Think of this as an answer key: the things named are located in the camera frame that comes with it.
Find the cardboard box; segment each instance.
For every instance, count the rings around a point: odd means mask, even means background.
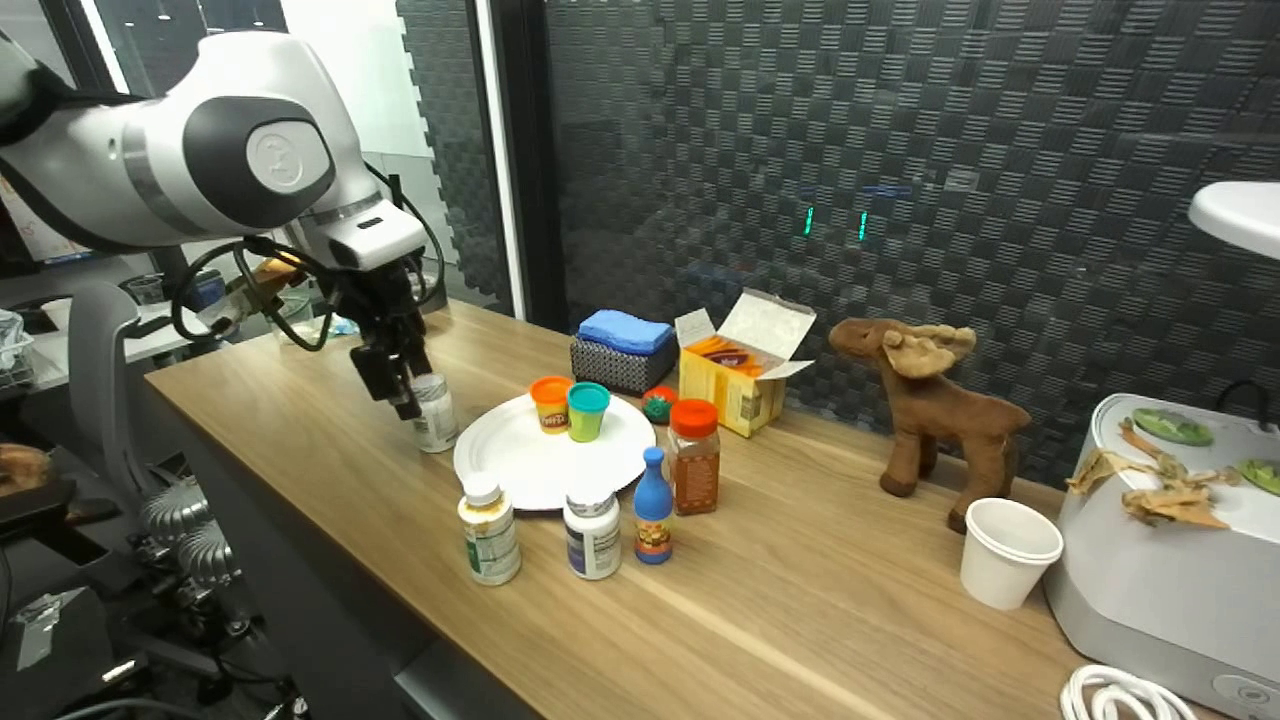
[[[721,424],[755,435],[790,405],[791,359],[815,310],[747,289],[718,329],[703,306],[677,314],[679,395],[712,398]]]

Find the wooden toy animal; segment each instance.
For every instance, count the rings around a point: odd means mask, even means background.
[[[914,496],[935,462],[935,444],[960,444],[970,477],[950,511],[950,529],[966,533],[966,508],[982,496],[1005,496],[1011,478],[1011,444],[1033,414],[999,395],[954,385],[944,373],[976,344],[972,329],[901,323],[848,314],[830,344],[880,373],[894,413],[894,457],[880,489]]]

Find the pill bottle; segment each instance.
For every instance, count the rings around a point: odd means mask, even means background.
[[[504,489],[483,472],[469,477],[458,517],[476,585],[507,585],[519,570],[519,534]]]
[[[721,413],[708,398],[677,398],[669,424],[669,478],[677,511],[695,517],[721,504]]]
[[[636,511],[636,560],[666,562],[672,560],[672,482],[666,477],[666,447],[646,447],[646,477],[631,491]]]
[[[454,419],[454,391],[440,373],[418,376],[414,385],[419,414],[414,419],[418,427],[418,447],[419,451],[448,451],[458,435]]]
[[[619,562],[616,496],[609,489],[573,489],[563,496],[569,567],[606,580]]]

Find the label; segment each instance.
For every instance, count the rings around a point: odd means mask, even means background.
[[[669,519],[636,519],[636,560],[641,562],[672,560],[672,525]]]
[[[619,533],[616,529],[606,529],[606,533],[569,529],[569,562],[590,580],[612,577],[619,562]]]
[[[497,525],[469,525],[469,567],[482,585],[504,585],[519,570],[519,534],[514,517]]]

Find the wooden countertop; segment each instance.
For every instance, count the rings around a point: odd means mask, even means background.
[[[350,344],[279,334],[152,373],[152,387],[279,491],[418,616],[545,714],[1056,714],[1082,655],[1041,594],[991,613],[960,589],[954,489],[884,496],[887,444],[804,413],[721,431],[726,500],[677,519],[666,567],[578,580],[558,517],[526,517],[526,570],[469,580],[448,457],[372,405]],[[569,373],[569,334],[454,303],[434,364],[466,419]],[[1018,482],[1056,511],[1056,491]]]

